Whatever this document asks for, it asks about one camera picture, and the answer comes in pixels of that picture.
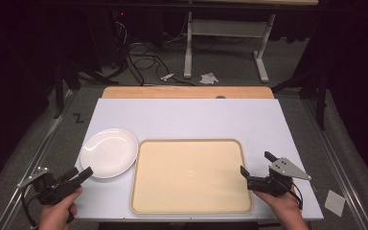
paper scrap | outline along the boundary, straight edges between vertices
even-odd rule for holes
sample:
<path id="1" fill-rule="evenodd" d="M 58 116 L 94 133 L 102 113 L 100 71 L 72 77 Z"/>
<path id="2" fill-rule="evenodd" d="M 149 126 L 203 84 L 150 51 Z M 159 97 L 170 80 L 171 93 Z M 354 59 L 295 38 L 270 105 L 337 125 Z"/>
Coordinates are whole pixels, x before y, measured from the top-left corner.
<path id="1" fill-rule="evenodd" d="M 168 75 L 166 75 L 165 77 L 160 78 L 160 80 L 162 80 L 162 81 L 167 81 L 167 79 L 171 78 L 173 75 L 174 75 L 174 74 L 168 74 Z"/>
<path id="2" fill-rule="evenodd" d="M 214 82 L 219 82 L 219 80 L 214 76 L 213 73 L 209 73 L 206 75 L 201 75 L 202 80 L 200 81 L 200 83 L 204 83 L 204 84 L 214 84 Z"/>
<path id="3" fill-rule="evenodd" d="M 325 201 L 325 208 L 342 217 L 344 205 L 345 198 L 343 196 L 336 194 L 332 190 L 328 192 L 327 200 Z"/>

black curtain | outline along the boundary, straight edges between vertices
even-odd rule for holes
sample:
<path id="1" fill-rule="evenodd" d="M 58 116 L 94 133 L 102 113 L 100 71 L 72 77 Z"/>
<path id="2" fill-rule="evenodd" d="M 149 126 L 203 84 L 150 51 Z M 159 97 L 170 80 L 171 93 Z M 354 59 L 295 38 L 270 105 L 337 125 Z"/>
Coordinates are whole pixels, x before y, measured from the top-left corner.
<path id="1" fill-rule="evenodd" d="M 0 1 L 0 172 L 54 82 L 55 63 L 30 19 L 21 3 Z"/>
<path id="2" fill-rule="evenodd" d="M 349 13 L 321 18 L 295 76 L 312 68 L 317 72 L 294 86 L 318 82 L 318 66 L 327 72 L 339 115 L 368 166 L 368 1 L 333 0 L 330 6 L 345 7 Z"/>

white table surface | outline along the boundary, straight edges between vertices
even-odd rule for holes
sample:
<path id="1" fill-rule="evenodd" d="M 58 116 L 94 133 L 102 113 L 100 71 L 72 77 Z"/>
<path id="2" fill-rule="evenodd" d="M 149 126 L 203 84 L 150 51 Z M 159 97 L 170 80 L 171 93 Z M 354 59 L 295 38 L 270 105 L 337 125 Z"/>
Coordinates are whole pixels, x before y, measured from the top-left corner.
<path id="1" fill-rule="evenodd" d="M 268 175 L 265 151 L 285 157 L 304 169 L 283 111 L 273 99 L 99 99 L 83 143 L 109 128 L 124 128 L 142 142 L 147 139 L 237 139 L 246 168 L 254 176 Z M 80 157 L 76 167 L 81 171 Z M 76 200 L 77 219 L 95 221 L 225 221 L 275 219 L 254 195 L 245 214 L 138 215 L 130 209 L 134 165 L 113 178 L 88 178 Z M 294 179 L 304 198 L 303 218 L 322 219 L 309 181 Z"/>

white stand leg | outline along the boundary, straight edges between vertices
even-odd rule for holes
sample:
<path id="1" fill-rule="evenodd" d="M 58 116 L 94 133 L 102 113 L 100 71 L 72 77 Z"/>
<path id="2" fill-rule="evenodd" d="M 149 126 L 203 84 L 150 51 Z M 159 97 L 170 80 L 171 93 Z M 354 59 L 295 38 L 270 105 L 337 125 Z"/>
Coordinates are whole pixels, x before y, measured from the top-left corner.
<path id="1" fill-rule="evenodd" d="M 184 62 L 184 78 L 189 79 L 191 77 L 191 69 L 193 65 L 193 51 L 191 48 L 191 42 L 193 38 L 193 13 L 188 13 L 188 24 L 187 24 L 187 50 L 185 53 Z"/>
<path id="2" fill-rule="evenodd" d="M 263 63 L 262 56 L 265 51 L 265 45 L 267 44 L 268 37 L 270 36 L 271 28 L 273 27 L 273 22 L 275 18 L 275 14 L 271 14 L 268 18 L 267 26 L 264 29 L 264 34 L 262 37 L 262 45 L 259 51 L 254 52 L 254 58 L 256 61 L 256 65 L 258 66 L 259 75 L 261 81 L 266 83 L 268 82 L 267 72 L 265 71 L 265 64 Z"/>

cable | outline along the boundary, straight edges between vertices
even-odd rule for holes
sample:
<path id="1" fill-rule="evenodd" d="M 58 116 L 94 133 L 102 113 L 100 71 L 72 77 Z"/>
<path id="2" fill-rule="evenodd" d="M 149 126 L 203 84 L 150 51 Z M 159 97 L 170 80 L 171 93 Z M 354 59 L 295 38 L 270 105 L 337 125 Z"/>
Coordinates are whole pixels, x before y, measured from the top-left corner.
<path id="1" fill-rule="evenodd" d="M 179 39 L 166 43 L 167 46 L 169 47 L 173 47 L 173 48 L 182 48 L 185 47 L 187 45 L 187 41 L 186 40 L 182 40 L 183 38 L 185 38 L 186 36 L 182 36 Z"/>
<path id="2" fill-rule="evenodd" d="M 298 187 L 297 186 L 295 186 L 295 184 L 294 183 L 292 183 L 292 185 L 294 185 L 294 187 L 295 188 L 297 188 L 297 191 L 298 191 L 298 193 L 300 194 L 300 197 L 298 197 L 298 195 L 295 193 L 295 192 L 293 192 L 292 190 L 290 190 L 290 189 L 288 189 L 282 182 L 280 182 L 279 180 L 277 180 L 276 178 L 273 178 L 273 180 L 274 181 L 276 181 L 276 183 L 277 184 L 279 184 L 280 186 L 282 186 L 289 194 L 291 194 L 292 196 L 294 196 L 294 198 L 296 198 L 297 199 L 297 201 L 298 201 L 298 208 L 300 208 L 300 210 L 303 210 L 303 197 L 302 197 L 302 195 L 301 195 L 301 192 L 300 192 L 300 190 L 298 189 Z"/>
<path id="3" fill-rule="evenodd" d="M 219 43 L 231 44 L 231 45 L 242 44 L 242 43 L 247 42 L 247 41 L 252 39 L 252 37 L 241 37 L 240 41 L 229 41 L 229 40 L 220 40 L 220 38 L 221 38 L 221 36 L 215 37 L 215 41 L 219 42 Z"/>
<path id="4" fill-rule="evenodd" d="M 26 204 L 26 200 L 25 200 L 25 196 L 26 196 L 26 190 L 30 187 L 30 185 L 28 186 L 25 186 L 23 189 L 22 189 L 22 194 L 20 195 L 20 198 L 21 198 L 21 201 L 22 201 L 22 208 L 23 208 L 23 211 L 25 212 L 25 215 L 26 215 L 26 218 L 28 219 L 30 225 L 32 226 L 32 229 L 37 229 L 38 228 L 38 225 L 37 223 L 35 222 L 35 220 L 32 218 L 30 212 L 29 212 L 29 203 L 30 201 L 28 202 L 28 204 Z"/>
<path id="5" fill-rule="evenodd" d="M 210 46 L 208 46 L 207 48 L 197 48 L 196 46 L 193 46 L 193 48 L 195 50 L 199 50 L 199 51 L 207 51 L 207 50 L 213 48 L 215 46 L 215 44 L 216 44 L 216 41 L 214 39 L 212 39 L 212 44 Z"/>
<path id="6" fill-rule="evenodd" d="M 180 33 L 178 34 L 178 36 L 177 36 L 176 38 L 174 38 L 173 40 L 165 41 L 165 42 L 164 42 L 165 44 L 167 44 L 167 43 L 171 43 L 171 42 L 174 42 L 174 41 L 177 41 L 177 40 L 180 40 L 180 39 L 182 39 L 182 38 L 186 37 L 186 35 L 183 35 L 183 36 L 182 36 L 182 34 L 184 33 L 184 29 L 185 29 L 185 25 L 186 25 L 187 20 L 188 20 L 188 14 L 186 13 L 186 14 L 185 14 L 185 18 L 184 18 L 183 26 L 182 26 L 181 31 L 180 31 Z"/>
<path id="7" fill-rule="evenodd" d="M 31 202 L 37 197 L 37 195 L 34 195 L 31 199 L 29 199 L 26 207 L 29 209 L 29 205 L 31 204 Z"/>
<path id="8" fill-rule="evenodd" d="M 126 69 L 127 69 L 127 61 L 124 59 L 122 61 L 121 65 L 120 65 L 119 69 L 116 70 L 115 72 L 113 72 L 112 74 L 110 74 L 108 76 L 103 76 L 103 75 L 100 75 L 100 74 L 97 73 L 97 75 L 103 77 L 106 80 L 110 80 L 112 78 L 115 78 L 115 77 L 119 76 L 123 72 L 125 72 Z M 81 75 L 79 75 L 79 79 L 84 80 L 84 81 L 91 81 L 91 82 L 98 81 L 97 79 L 86 78 L 86 77 L 81 76 Z"/>
<path id="9" fill-rule="evenodd" d="M 120 22 L 116 22 L 116 24 L 118 24 L 118 25 L 119 25 L 120 30 L 119 30 L 119 33 L 118 33 L 118 37 L 115 37 L 115 41 L 116 41 L 116 43 L 118 43 L 118 38 L 119 38 L 119 36 L 121 35 L 121 31 L 122 31 L 122 29 L 124 29 L 124 30 L 125 30 L 125 38 L 124 38 L 124 42 L 123 42 L 123 43 L 122 43 L 122 45 L 121 45 L 121 46 L 124 46 L 124 45 L 125 45 L 125 43 L 127 43 L 127 28 L 125 27 L 125 25 L 124 25 L 124 24 L 122 24 L 122 23 L 120 23 Z"/>
<path id="10" fill-rule="evenodd" d="M 300 194 L 300 197 L 301 197 L 301 206 L 300 206 L 300 210 L 302 210 L 303 209 L 303 196 L 301 195 L 301 192 L 300 192 L 300 190 L 298 189 L 298 187 L 294 184 L 294 183 L 292 183 L 292 185 L 294 185 L 294 187 L 297 189 L 297 191 L 298 191 L 298 194 Z"/>
<path id="11" fill-rule="evenodd" d="M 130 56 L 133 56 L 133 57 L 137 57 L 139 59 L 136 59 L 134 62 L 132 62 L 131 60 L 131 63 L 132 65 L 135 67 L 136 71 L 138 73 L 139 70 L 147 70 L 147 69 L 150 69 L 151 67 L 156 66 L 156 77 L 158 79 L 160 79 L 160 76 L 159 76 L 159 68 L 160 66 L 163 66 L 164 69 L 166 70 L 166 75 L 169 75 L 170 71 L 169 71 L 169 68 L 167 67 L 167 65 L 164 63 L 164 61 L 159 57 L 159 56 L 156 56 L 156 55 L 147 55 L 147 53 L 149 52 L 149 47 L 144 45 L 144 44 L 135 44 L 135 45 L 132 45 L 131 48 L 130 48 L 130 51 L 132 51 L 134 48 L 136 47 L 144 47 L 146 48 L 145 51 L 143 51 L 142 53 L 140 54 L 130 54 Z M 145 66 L 145 67 L 138 67 L 137 64 L 140 62 L 140 61 L 143 61 L 143 60 L 150 60 L 151 61 L 151 64 L 149 64 L 148 66 Z M 186 82 L 186 81 L 183 81 L 183 80 L 178 80 L 176 78 L 173 78 L 171 77 L 172 80 L 174 81 L 177 81 L 179 83 L 183 83 L 183 84 L 189 84 L 191 86 L 195 86 L 194 84 L 190 83 L 190 82 Z"/>
<path id="12" fill-rule="evenodd" d="M 136 68 L 136 66 L 134 66 L 132 58 L 130 57 L 130 54 L 127 54 L 127 59 L 130 62 L 130 64 L 133 66 L 133 68 L 136 70 L 136 72 L 139 74 L 139 77 L 137 77 L 132 69 L 130 68 L 130 66 L 127 64 L 127 68 L 129 69 L 130 73 L 133 75 L 133 77 L 137 80 L 137 82 L 139 83 L 140 86 L 143 86 L 145 84 L 145 79 L 143 78 L 142 74 L 140 73 L 140 71 Z"/>

